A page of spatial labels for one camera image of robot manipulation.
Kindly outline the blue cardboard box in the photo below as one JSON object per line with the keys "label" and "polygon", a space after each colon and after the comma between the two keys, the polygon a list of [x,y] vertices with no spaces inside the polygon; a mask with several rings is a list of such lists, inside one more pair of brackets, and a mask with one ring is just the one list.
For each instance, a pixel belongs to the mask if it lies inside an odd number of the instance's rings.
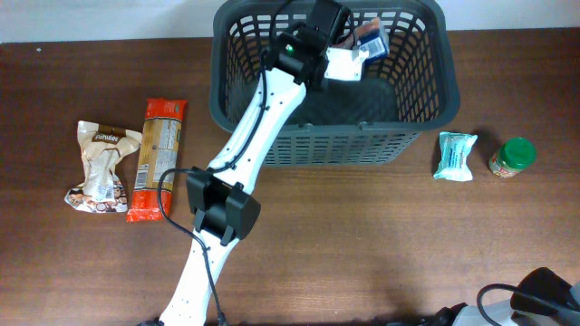
{"label": "blue cardboard box", "polygon": [[356,27],[354,35],[342,41],[343,48],[353,48],[355,45],[369,54],[366,63],[376,62],[389,54],[389,35],[379,17],[374,17],[371,21]]}

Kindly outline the grey plastic basket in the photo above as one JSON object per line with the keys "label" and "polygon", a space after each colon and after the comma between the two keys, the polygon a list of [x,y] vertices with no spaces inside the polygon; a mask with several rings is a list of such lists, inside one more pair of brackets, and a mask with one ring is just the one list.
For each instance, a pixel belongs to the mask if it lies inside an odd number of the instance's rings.
{"label": "grey plastic basket", "polygon": [[[311,91],[279,132],[269,167],[373,165],[397,158],[423,131],[456,116],[459,88],[444,13],[432,0],[351,1],[353,24],[378,19],[387,56],[364,65],[358,82]],[[259,78],[271,33],[303,21],[310,1],[227,1],[213,19],[209,109],[233,131]]]}

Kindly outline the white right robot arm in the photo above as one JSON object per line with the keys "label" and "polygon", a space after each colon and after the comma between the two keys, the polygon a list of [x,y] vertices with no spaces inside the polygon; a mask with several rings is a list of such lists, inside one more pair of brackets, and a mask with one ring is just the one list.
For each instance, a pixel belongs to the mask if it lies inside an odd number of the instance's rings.
{"label": "white right robot arm", "polygon": [[[483,297],[492,291],[510,292],[511,297],[485,305]],[[547,267],[539,267],[516,286],[492,283],[483,287],[474,306],[461,303],[444,307],[420,323],[428,326],[579,326],[579,285],[570,284]]]}

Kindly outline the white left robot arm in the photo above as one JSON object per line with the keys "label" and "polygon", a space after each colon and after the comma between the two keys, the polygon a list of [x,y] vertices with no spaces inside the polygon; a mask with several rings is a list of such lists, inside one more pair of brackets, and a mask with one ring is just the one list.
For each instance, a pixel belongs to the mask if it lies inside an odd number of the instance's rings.
{"label": "white left robot arm", "polygon": [[231,138],[207,168],[181,171],[195,219],[191,229],[169,224],[191,237],[192,246],[168,306],[150,324],[206,322],[209,304],[219,301],[216,283],[227,257],[260,214],[252,192],[268,150],[308,87],[321,83],[327,49],[353,33],[352,12],[336,1],[317,1],[305,21],[269,32],[255,94]]}

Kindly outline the light green tissue packet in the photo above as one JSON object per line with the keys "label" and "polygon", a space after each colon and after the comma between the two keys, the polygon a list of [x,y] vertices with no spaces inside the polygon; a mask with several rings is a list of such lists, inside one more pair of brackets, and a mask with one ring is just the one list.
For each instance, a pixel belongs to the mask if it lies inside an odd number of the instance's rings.
{"label": "light green tissue packet", "polygon": [[473,176],[467,159],[477,139],[477,135],[442,131],[439,134],[441,159],[433,177],[458,182],[471,181]]}

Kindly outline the orange spaghetti package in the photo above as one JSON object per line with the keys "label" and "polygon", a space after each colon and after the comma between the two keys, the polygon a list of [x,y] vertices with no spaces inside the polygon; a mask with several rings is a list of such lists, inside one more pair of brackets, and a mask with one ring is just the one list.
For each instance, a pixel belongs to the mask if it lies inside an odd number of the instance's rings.
{"label": "orange spaghetti package", "polygon": [[126,221],[129,223],[163,219],[160,206],[171,208],[173,176],[165,176],[158,203],[161,175],[176,167],[182,123],[188,102],[164,98],[147,99],[137,174]]}

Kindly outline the green lid jar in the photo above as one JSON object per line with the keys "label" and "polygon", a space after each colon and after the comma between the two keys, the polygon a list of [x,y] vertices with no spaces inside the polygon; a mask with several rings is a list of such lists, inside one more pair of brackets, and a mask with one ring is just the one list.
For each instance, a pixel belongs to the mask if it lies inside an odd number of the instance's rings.
{"label": "green lid jar", "polygon": [[525,138],[513,138],[504,143],[488,161],[490,171],[498,177],[513,177],[530,167],[537,159],[537,150]]}

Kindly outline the beige crumpled snack bag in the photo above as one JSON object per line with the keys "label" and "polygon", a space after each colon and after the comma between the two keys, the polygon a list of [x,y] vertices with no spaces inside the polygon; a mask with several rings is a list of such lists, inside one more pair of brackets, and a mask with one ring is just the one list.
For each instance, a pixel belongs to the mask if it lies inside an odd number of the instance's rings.
{"label": "beige crumpled snack bag", "polygon": [[127,192],[115,168],[123,158],[140,148],[141,133],[80,120],[77,140],[84,181],[71,188],[64,201],[75,210],[87,213],[127,212]]}

